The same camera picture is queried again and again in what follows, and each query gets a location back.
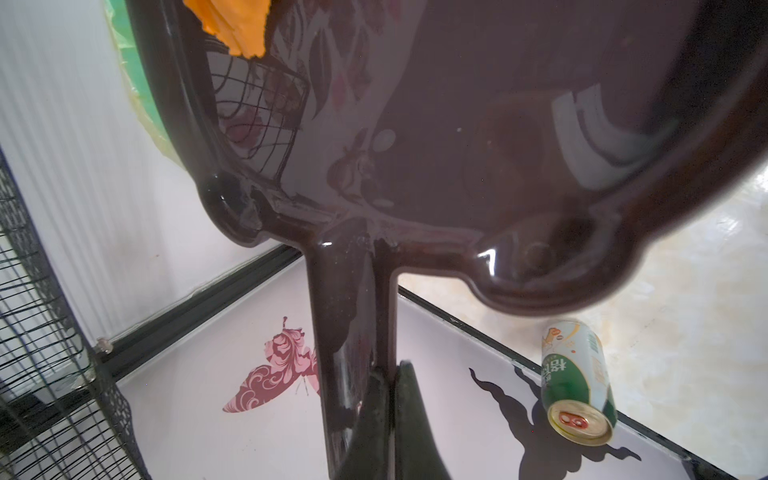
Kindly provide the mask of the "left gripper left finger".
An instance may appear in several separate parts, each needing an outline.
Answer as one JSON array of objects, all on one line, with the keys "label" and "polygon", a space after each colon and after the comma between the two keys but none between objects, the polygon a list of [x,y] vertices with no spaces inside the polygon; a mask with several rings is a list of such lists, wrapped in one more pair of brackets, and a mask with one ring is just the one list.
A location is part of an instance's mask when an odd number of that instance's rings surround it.
[{"label": "left gripper left finger", "polygon": [[391,385],[378,369],[370,372],[351,443],[334,479],[389,478]]}]

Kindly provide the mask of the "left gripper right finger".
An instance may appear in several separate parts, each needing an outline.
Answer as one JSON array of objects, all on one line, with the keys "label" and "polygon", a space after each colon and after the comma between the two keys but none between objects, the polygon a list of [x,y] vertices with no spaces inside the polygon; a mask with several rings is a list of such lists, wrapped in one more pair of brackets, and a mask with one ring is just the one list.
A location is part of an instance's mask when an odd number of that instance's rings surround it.
[{"label": "left gripper right finger", "polygon": [[394,385],[395,478],[449,480],[439,454],[419,388],[414,365],[398,366]]}]

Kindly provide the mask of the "orange paper scrap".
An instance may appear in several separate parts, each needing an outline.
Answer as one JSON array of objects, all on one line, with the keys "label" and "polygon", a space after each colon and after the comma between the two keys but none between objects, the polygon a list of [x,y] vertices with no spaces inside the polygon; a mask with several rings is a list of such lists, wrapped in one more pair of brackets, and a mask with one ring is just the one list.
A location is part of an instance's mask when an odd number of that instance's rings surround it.
[{"label": "orange paper scrap", "polygon": [[246,59],[265,55],[270,0],[184,0],[183,4],[230,55]]}]

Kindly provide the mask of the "dark brown dustpan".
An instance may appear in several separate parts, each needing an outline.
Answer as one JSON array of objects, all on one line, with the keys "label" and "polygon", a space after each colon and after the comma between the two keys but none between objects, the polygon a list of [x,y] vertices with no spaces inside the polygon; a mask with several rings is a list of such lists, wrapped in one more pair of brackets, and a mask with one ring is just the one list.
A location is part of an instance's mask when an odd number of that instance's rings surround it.
[{"label": "dark brown dustpan", "polygon": [[331,475],[396,380],[399,274],[587,307],[767,149],[763,1],[271,2],[250,59],[183,1],[127,9],[212,223],[306,258]]}]

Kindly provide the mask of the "green drink can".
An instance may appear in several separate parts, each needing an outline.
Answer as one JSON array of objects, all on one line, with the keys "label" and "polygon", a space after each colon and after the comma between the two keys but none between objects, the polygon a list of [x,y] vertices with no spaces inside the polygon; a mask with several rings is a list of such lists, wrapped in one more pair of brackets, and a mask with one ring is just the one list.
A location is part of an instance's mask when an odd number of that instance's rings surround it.
[{"label": "green drink can", "polygon": [[617,408],[597,334],[576,319],[556,319],[542,334],[540,399],[552,428],[585,446],[613,437]]}]

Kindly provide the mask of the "light green bin liner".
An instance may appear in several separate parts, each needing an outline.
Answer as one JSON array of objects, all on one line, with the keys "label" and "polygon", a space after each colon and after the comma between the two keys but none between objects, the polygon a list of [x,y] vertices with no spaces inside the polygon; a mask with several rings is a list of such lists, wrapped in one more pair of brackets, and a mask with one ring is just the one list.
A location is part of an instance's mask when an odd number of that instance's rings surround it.
[{"label": "light green bin liner", "polygon": [[137,48],[127,4],[124,0],[103,0],[102,5],[117,51],[128,98],[137,118],[158,150],[184,170],[185,167],[172,146],[152,96]]}]

